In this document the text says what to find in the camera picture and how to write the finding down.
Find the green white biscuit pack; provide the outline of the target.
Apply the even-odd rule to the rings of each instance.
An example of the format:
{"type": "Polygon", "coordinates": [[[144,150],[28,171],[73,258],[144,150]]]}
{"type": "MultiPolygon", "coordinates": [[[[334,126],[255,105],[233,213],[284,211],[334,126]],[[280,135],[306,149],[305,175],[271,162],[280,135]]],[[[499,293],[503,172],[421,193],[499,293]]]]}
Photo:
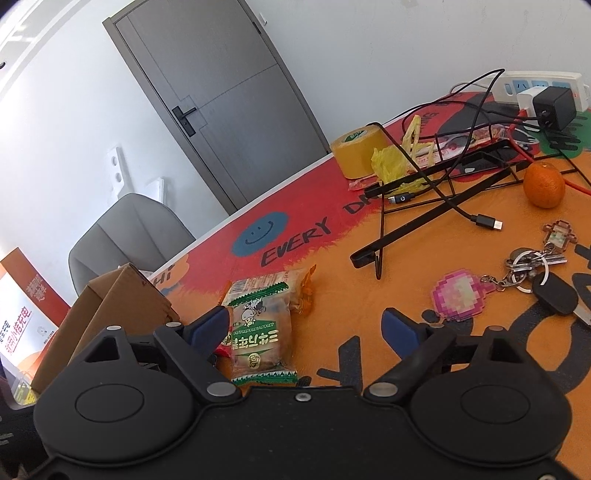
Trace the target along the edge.
{"type": "Polygon", "coordinates": [[[263,296],[228,307],[231,381],[250,384],[294,385],[291,365],[291,312],[287,295],[263,296]]]}

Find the orange cracker pack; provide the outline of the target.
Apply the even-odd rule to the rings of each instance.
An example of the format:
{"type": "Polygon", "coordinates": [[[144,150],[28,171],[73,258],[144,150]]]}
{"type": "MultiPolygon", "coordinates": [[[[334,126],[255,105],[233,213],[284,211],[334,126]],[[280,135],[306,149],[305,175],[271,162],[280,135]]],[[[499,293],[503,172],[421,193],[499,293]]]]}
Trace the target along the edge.
{"type": "Polygon", "coordinates": [[[318,266],[270,273],[235,281],[225,292],[221,304],[238,306],[263,296],[287,295],[290,311],[308,315],[314,306],[312,276],[318,266]]]}

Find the red candy bar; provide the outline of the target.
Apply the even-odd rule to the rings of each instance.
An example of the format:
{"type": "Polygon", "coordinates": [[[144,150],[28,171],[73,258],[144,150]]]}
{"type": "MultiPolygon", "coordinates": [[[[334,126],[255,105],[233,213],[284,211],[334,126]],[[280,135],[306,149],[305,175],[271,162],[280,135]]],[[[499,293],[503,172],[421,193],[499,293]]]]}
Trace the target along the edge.
{"type": "Polygon", "coordinates": [[[218,357],[231,359],[232,349],[231,345],[219,344],[214,350],[214,354],[218,357]]]}

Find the clear plastic fruit container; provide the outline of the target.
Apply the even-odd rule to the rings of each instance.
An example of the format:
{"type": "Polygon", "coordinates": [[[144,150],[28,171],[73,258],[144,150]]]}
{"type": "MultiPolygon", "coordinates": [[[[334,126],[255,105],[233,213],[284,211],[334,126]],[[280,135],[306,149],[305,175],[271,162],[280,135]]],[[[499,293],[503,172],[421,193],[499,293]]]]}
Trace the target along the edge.
{"type": "Polygon", "coordinates": [[[11,392],[19,406],[31,406],[38,400],[38,394],[31,388],[31,385],[24,377],[14,379],[11,392]]]}

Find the brown cardboard box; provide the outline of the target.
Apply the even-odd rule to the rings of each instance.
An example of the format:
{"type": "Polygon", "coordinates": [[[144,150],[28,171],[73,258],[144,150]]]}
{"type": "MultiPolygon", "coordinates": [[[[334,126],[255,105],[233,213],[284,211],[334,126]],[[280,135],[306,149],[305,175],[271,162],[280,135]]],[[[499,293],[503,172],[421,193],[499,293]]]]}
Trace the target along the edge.
{"type": "Polygon", "coordinates": [[[31,387],[42,393],[108,326],[120,326],[129,335],[147,335],[178,319],[171,303],[133,265],[103,274],[85,286],[43,350],[31,387]]]}

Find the black metal stand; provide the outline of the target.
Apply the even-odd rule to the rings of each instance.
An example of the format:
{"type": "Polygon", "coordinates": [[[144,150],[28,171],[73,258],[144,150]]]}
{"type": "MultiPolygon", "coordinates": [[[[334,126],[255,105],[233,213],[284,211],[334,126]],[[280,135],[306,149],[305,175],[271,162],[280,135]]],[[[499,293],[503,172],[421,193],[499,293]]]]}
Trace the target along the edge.
{"type": "Polygon", "coordinates": [[[363,268],[373,264],[375,266],[376,277],[380,279],[383,273],[384,249],[400,240],[404,236],[414,232],[429,222],[450,210],[455,210],[461,216],[471,222],[481,218],[481,215],[472,215],[460,208],[460,205],[473,198],[481,192],[495,187],[500,181],[509,176],[515,176],[517,172],[526,168],[526,159],[517,152],[509,140],[500,140],[483,148],[477,149],[464,159],[451,159],[443,161],[433,167],[425,170],[427,174],[443,172],[442,179],[452,183],[457,178],[469,177],[478,174],[480,171],[476,168],[480,163],[485,162],[488,167],[484,172],[488,175],[485,179],[469,187],[463,192],[453,191],[449,196],[439,196],[434,199],[438,204],[427,213],[420,215],[407,224],[394,229],[390,233],[385,232],[384,223],[380,224],[379,238],[369,245],[353,252],[351,261],[356,269],[363,268]]]}

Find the bunch of keys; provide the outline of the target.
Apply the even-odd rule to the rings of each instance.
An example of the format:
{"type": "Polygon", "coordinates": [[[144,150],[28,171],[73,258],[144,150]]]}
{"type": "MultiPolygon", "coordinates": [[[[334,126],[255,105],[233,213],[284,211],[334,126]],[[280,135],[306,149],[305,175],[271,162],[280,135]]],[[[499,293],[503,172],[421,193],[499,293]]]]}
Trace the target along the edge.
{"type": "Polygon", "coordinates": [[[565,253],[570,245],[577,244],[571,224],[556,220],[543,226],[545,234],[541,250],[521,247],[505,260],[506,275],[497,279],[490,275],[480,278],[482,285],[493,285],[497,291],[516,288],[534,295],[544,306],[559,316],[574,315],[590,327],[590,309],[582,304],[573,286],[553,272],[556,266],[565,265],[565,253]]]}

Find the orange white paper bag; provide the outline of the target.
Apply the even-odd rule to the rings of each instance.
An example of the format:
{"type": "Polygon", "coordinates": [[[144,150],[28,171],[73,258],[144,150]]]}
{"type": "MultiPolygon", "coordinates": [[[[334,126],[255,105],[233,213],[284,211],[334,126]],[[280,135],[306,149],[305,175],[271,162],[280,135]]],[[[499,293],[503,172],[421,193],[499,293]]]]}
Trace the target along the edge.
{"type": "Polygon", "coordinates": [[[1,357],[27,381],[69,309],[20,249],[1,259],[1,357]]]}

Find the white perforated panel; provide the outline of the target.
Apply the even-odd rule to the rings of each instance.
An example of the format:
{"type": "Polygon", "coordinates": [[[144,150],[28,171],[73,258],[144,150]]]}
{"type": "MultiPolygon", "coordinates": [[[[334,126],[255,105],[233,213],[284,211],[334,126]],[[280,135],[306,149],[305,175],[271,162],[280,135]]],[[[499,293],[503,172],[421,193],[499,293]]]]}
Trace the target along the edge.
{"type": "Polygon", "coordinates": [[[111,184],[111,197],[117,201],[126,188],[122,156],[119,147],[113,147],[107,152],[107,167],[111,184]]]}

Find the yellow plastic wrapper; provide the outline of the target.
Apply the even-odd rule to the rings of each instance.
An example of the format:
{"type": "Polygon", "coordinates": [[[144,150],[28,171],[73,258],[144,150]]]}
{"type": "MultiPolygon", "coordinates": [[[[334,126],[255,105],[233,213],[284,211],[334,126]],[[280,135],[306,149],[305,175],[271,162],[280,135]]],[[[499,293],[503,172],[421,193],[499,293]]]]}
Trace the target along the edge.
{"type": "MultiPolygon", "coordinates": [[[[434,142],[421,142],[421,117],[415,115],[402,139],[402,148],[420,168],[427,168],[435,165],[434,142]]],[[[409,162],[407,157],[394,144],[382,149],[374,149],[370,157],[370,166],[382,184],[401,180],[403,177],[416,173],[417,169],[409,162]]],[[[418,180],[405,181],[394,192],[419,193],[427,188],[427,182],[420,177],[418,180]]]]}

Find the yellow tape roll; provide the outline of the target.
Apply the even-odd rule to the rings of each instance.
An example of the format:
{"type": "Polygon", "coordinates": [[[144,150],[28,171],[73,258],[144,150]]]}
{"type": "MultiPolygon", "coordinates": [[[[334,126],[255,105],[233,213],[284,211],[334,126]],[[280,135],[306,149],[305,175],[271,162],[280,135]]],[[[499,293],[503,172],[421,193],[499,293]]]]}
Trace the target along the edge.
{"type": "Polygon", "coordinates": [[[375,150],[383,150],[391,141],[379,126],[363,126],[353,129],[331,143],[332,155],[349,180],[374,174],[372,157],[375,150]]]}

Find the orange mandarin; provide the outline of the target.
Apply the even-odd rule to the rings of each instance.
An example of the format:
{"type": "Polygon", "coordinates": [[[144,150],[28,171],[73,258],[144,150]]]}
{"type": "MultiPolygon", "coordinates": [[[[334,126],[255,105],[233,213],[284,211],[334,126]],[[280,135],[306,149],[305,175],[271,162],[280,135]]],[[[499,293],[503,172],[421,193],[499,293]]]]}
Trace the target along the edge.
{"type": "Polygon", "coordinates": [[[564,198],[565,189],[565,180],[554,165],[534,162],[526,169],[523,190],[534,206],[542,209],[556,208],[564,198]]]}

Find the white power strip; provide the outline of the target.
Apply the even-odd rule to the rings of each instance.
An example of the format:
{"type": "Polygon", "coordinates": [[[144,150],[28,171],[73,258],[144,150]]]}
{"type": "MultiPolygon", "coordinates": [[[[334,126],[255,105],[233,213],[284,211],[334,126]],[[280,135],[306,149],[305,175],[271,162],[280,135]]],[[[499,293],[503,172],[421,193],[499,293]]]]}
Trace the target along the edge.
{"type": "Polygon", "coordinates": [[[505,71],[491,92],[498,103],[517,104],[517,94],[534,87],[570,88],[578,112],[590,105],[590,86],[581,73],[563,71],[505,71]]]}

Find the black power adapter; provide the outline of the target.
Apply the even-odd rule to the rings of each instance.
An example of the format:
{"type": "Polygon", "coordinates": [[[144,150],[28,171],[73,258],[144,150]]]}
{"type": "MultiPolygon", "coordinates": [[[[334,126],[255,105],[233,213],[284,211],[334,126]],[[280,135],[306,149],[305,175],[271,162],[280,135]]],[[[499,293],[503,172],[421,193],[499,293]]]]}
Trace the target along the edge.
{"type": "Polygon", "coordinates": [[[563,131],[577,116],[575,99],[570,88],[536,86],[517,94],[520,110],[526,119],[540,129],[563,131]]]}

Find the grey door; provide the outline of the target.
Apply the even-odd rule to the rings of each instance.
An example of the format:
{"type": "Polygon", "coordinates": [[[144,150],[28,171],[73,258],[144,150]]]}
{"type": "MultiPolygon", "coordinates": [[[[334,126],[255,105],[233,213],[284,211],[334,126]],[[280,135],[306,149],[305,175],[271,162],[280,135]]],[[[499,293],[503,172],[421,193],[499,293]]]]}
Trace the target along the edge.
{"type": "Polygon", "coordinates": [[[103,25],[168,131],[233,213],[329,153],[243,1],[133,1],[103,25]]]}

